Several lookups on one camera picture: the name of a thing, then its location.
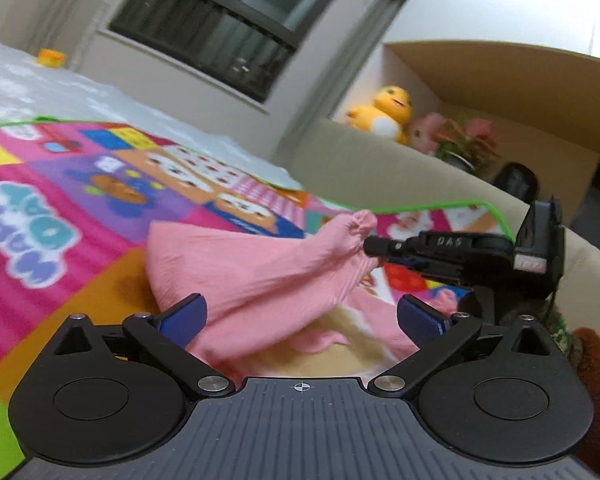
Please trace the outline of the pink knit sweater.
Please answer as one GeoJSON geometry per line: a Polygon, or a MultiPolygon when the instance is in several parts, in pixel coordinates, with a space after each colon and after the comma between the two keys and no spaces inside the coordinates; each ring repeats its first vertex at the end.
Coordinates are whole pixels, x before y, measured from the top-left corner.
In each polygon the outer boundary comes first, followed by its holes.
{"type": "Polygon", "coordinates": [[[155,222],[146,273],[161,310],[196,292],[207,322],[185,348],[241,382],[257,377],[359,377],[418,347],[396,305],[363,285],[380,262],[363,242],[377,226],[362,210],[338,214],[303,240],[155,222]]]}

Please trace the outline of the beige sofa backrest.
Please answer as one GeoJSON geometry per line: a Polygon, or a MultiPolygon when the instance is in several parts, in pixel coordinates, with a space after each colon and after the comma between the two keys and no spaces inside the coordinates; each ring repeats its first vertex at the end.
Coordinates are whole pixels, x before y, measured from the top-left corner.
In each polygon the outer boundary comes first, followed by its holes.
{"type": "MultiPolygon", "coordinates": [[[[528,205],[419,152],[328,119],[314,122],[279,159],[310,193],[363,209],[486,202],[516,230],[528,205]]],[[[600,335],[600,250],[566,232],[566,267],[557,305],[570,328],[600,335]]]]}

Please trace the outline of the black round object on shelf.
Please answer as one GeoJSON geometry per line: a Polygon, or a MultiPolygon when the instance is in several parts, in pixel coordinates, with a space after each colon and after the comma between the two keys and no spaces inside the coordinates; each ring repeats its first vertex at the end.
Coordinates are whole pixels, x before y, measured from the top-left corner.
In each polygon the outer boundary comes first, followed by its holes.
{"type": "Polygon", "coordinates": [[[508,162],[494,177],[492,184],[501,191],[531,204],[539,195],[538,177],[519,162],[508,162]]]}

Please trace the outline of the pink plush toy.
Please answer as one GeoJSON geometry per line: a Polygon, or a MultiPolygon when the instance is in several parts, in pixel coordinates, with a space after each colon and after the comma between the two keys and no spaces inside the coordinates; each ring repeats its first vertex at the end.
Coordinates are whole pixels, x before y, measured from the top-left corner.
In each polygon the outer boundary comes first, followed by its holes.
{"type": "Polygon", "coordinates": [[[408,145],[424,155],[433,155],[438,148],[437,134],[445,126],[446,119],[439,113],[418,118],[408,127],[408,145]]]}

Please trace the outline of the yellow duck plush toy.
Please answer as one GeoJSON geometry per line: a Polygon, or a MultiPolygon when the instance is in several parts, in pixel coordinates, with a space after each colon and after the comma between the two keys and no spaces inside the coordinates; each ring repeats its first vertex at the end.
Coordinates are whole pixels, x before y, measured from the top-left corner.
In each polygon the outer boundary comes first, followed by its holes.
{"type": "Polygon", "coordinates": [[[413,114],[411,97],[397,86],[381,88],[373,102],[346,113],[346,124],[397,144],[407,144],[406,127],[413,114]]]}

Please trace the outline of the potted red leaf plant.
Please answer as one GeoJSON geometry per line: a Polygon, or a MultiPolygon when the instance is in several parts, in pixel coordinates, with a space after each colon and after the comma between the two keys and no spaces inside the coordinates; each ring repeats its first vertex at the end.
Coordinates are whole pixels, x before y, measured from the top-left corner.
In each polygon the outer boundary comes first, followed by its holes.
{"type": "Polygon", "coordinates": [[[438,144],[438,159],[474,176],[498,158],[492,122],[484,118],[447,119],[434,134],[434,140],[438,144]]]}

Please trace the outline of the colourful cartoon play mat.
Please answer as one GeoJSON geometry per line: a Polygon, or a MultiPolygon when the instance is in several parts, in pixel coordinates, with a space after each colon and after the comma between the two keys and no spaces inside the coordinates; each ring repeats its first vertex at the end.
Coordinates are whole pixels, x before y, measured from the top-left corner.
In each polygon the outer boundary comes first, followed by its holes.
{"type": "MultiPolygon", "coordinates": [[[[145,272],[150,222],[176,221],[230,232],[302,238],[347,206],[287,190],[125,124],[37,119],[0,125],[0,479],[23,459],[7,404],[29,365],[71,313],[118,324],[158,310],[145,272]]],[[[510,234],[478,200],[374,211],[380,236],[419,231],[510,234]]],[[[365,307],[336,307],[298,336],[235,363],[250,376],[373,377],[416,347],[396,326],[396,300],[415,294],[455,310],[465,291],[387,264],[363,278],[367,298],[391,323],[378,334],[365,307]]]]}

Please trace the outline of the dark window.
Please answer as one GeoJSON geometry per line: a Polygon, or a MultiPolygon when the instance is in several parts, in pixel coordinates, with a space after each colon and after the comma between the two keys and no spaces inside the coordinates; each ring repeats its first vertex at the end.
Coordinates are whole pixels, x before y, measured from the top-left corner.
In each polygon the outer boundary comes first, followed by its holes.
{"type": "Polygon", "coordinates": [[[332,0],[125,0],[108,28],[263,103],[332,0]]]}

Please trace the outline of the white bubble wrap sheet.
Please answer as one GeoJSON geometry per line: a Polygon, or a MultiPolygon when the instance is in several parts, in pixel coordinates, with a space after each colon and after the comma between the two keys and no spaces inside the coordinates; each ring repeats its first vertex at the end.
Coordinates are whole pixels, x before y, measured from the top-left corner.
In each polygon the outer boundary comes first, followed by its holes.
{"type": "Polygon", "coordinates": [[[226,162],[265,182],[300,191],[289,172],[250,154],[227,136],[214,136],[135,101],[117,88],[47,68],[26,52],[0,44],[0,124],[35,118],[118,122],[226,162]]]}

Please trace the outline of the small yellow toy block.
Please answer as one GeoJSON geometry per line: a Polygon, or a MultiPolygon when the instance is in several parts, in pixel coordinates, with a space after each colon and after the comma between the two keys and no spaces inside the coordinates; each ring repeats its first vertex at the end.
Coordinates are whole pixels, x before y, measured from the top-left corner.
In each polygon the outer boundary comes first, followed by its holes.
{"type": "Polygon", "coordinates": [[[65,65],[66,55],[52,49],[41,49],[38,51],[36,62],[47,68],[61,68],[65,65]]]}

